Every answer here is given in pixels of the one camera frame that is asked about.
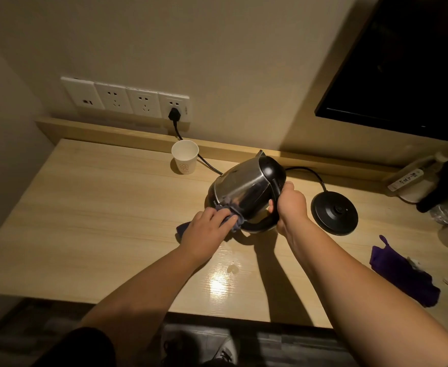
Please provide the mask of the white tray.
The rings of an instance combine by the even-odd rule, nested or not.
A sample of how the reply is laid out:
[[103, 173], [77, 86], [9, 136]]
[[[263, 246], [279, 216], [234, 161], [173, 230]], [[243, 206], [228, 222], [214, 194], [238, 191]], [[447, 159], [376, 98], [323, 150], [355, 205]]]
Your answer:
[[[438, 151], [435, 154], [418, 158], [398, 172], [385, 178], [383, 180], [383, 192], [389, 197], [398, 197], [405, 203], [416, 204], [436, 188], [444, 166], [448, 166], [448, 152], [446, 151]], [[424, 175], [421, 178], [395, 192], [387, 189], [387, 185], [417, 168], [421, 168], [424, 171]]]

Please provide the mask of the white black sneaker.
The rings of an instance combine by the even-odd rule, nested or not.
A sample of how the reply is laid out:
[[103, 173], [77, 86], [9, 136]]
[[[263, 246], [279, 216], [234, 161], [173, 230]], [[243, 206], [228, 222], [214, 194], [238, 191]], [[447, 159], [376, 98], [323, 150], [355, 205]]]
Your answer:
[[238, 367], [239, 351], [239, 341], [228, 336], [209, 362], [216, 367]]

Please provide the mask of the white wall socket plate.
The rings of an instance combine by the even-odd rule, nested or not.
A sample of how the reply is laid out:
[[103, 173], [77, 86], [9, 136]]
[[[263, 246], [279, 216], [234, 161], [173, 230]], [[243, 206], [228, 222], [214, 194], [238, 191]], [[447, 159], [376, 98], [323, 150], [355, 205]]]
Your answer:
[[77, 107], [95, 110], [105, 109], [94, 81], [69, 77], [61, 77], [60, 80]]
[[180, 121], [190, 123], [192, 120], [192, 106], [189, 96], [158, 92], [160, 112], [162, 118], [169, 119], [168, 115], [172, 108], [176, 108], [180, 113]]
[[126, 87], [126, 93], [133, 114], [144, 117], [162, 118], [158, 92]]
[[94, 82], [94, 86], [106, 110], [134, 114], [125, 86], [102, 82]]

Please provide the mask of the white paper cup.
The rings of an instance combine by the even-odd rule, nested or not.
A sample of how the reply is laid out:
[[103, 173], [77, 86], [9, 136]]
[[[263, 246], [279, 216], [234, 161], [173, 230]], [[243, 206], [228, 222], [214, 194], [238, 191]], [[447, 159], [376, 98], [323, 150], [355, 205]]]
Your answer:
[[173, 144], [171, 153], [179, 172], [189, 175], [195, 171], [199, 154], [199, 147], [195, 142], [191, 140], [177, 141]]

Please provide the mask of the person's left hand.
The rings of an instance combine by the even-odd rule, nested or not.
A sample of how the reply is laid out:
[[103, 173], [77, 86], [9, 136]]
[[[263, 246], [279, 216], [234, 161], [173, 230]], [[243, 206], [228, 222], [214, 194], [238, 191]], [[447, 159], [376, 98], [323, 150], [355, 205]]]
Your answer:
[[184, 255], [194, 264], [202, 265], [217, 251], [227, 234], [196, 234], [193, 233], [193, 220], [186, 229], [180, 241]]

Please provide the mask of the black shirt sleeve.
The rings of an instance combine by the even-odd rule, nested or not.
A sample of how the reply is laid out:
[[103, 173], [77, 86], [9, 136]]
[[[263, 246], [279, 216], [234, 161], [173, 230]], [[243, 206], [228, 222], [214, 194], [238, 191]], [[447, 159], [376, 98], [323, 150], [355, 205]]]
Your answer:
[[115, 348], [109, 337], [92, 327], [69, 332], [42, 354], [31, 367], [116, 367]]

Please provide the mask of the person's right hand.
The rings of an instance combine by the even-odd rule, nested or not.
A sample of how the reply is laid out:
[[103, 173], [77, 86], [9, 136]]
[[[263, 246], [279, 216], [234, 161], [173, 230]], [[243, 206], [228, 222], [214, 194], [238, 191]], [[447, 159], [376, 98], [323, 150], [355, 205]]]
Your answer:
[[276, 230], [286, 238], [295, 226], [300, 226], [302, 223], [309, 221], [306, 197], [301, 191], [295, 189], [291, 181], [285, 182], [278, 202], [269, 199], [268, 204], [267, 210], [270, 214], [278, 212], [279, 220]]

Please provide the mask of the person's left forearm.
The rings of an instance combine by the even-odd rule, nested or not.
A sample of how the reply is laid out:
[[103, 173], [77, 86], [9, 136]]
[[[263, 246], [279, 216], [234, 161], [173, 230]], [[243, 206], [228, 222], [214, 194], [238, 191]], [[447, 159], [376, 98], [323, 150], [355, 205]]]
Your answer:
[[118, 365], [129, 364], [153, 339], [173, 301], [220, 243], [182, 242], [93, 307], [80, 322], [111, 341]]

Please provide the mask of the black round kettle base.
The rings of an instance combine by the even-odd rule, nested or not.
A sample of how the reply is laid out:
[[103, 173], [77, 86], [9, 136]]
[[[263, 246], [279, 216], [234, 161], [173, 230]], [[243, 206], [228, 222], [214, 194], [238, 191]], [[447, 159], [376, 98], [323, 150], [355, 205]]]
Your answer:
[[311, 201], [311, 213], [315, 222], [329, 234], [345, 236], [358, 225], [358, 212], [344, 195], [323, 191]]

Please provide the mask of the white label card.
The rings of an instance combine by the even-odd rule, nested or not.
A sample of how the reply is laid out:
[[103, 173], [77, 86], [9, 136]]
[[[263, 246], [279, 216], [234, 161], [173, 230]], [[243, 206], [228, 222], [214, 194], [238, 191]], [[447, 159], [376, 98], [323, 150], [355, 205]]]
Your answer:
[[405, 187], [406, 185], [410, 184], [411, 182], [417, 180], [418, 178], [421, 178], [423, 175], [424, 175], [423, 169], [421, 168], [414, 169], [411, 172], [400, 177], [396, 181], [392, 182], [391, 184], [387, 185], [387, 189], [391, 192], [395, 192]]

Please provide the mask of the purple cloth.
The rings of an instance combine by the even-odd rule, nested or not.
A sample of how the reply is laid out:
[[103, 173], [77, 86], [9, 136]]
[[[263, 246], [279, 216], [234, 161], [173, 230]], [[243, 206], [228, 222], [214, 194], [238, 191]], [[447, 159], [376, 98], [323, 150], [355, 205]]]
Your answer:
[[372, 247], [371, 269], [424, 308], [436, 306], [441, 290], [433, 284], [433, 277], [396, 252], [383, 235], [379, 238], [384, 247]]

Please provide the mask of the person's right forearm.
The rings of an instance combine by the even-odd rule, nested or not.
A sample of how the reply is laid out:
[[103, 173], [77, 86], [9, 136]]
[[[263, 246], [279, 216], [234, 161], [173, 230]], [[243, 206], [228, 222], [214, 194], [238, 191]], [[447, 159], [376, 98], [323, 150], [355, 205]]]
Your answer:
[[369, 367], [448, 367], [448, 331], [417, 302], [362, 265], [306, 215], [285, 237], [334, 329]]

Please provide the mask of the black wall television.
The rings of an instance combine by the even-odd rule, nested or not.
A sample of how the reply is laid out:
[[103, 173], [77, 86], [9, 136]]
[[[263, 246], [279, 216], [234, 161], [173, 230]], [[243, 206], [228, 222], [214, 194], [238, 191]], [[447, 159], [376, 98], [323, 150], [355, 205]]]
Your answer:
[[448, 141], [448, 0], [378, 0], [315, 115]]

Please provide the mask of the grey cleaning cloth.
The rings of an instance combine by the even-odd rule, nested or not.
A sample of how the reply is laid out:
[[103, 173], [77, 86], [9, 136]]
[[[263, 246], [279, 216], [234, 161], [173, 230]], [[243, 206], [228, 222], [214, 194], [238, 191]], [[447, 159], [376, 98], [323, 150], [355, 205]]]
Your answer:
[[[240, 212], [238, 211], [238, 209], [236, 209], [234, 206], [229, 205], [229, 204], [218, 204], [215, 206], [215, 209], [217, 211], [222, 210], [227, 208], [230, 211], [230, 215], [227, 216], [223, 222], [221, 223], [221, 225], [225, 224], [225, 222], [227, 222], [231, 217], [236, 216], [237, 217], [237, 221], [235, 222], [235, 224], [233, 225], [233, 228], [229, 231], [229, 233], [226, 235], [225, 240], [227, 240], [230, 236], [232, 236], [234, 233], [236, 233], [237, 231], [241, 230], [245, 219], [242, 216], [242, 214], [240, 214]], [[179, 226], [176, 227], [176, 234], [175, 237], [177, 239], [178, 242], [181, 241], [181, 238], [183, 236], [183, 234], [185, 233], [186, 229], [190, 226], [191, 222], [185, 222], [183, 224], [180, 224]]]

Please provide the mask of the steel electric kettle black handle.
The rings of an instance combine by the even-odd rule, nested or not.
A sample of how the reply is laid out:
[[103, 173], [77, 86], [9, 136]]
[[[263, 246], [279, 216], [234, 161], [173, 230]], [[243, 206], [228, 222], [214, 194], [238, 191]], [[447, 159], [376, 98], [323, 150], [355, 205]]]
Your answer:
[[267, 210], [269, 199], [278, 202], [286, 170], [263, 151], [218, 176], [208, 190], [207, 202], [234, 206], [245, 219], [241, 228], [261, 233], [276, 227], [278, 217]]

